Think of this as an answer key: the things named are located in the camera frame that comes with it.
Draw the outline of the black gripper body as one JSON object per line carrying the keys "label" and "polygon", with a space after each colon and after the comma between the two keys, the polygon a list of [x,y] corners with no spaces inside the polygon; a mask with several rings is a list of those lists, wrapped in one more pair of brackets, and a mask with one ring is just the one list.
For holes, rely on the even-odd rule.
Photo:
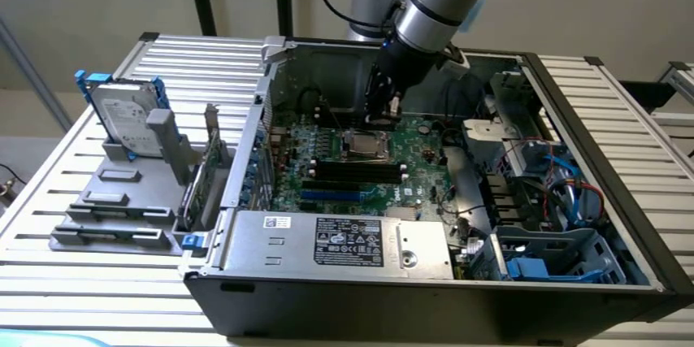
{"label": "black gripper body", "polygon": [[419,84],[430,69],[444,58],[441,52],[417,50],[399,37],[383,42],[373,65],[373,87],[379,93],[405,91]]}

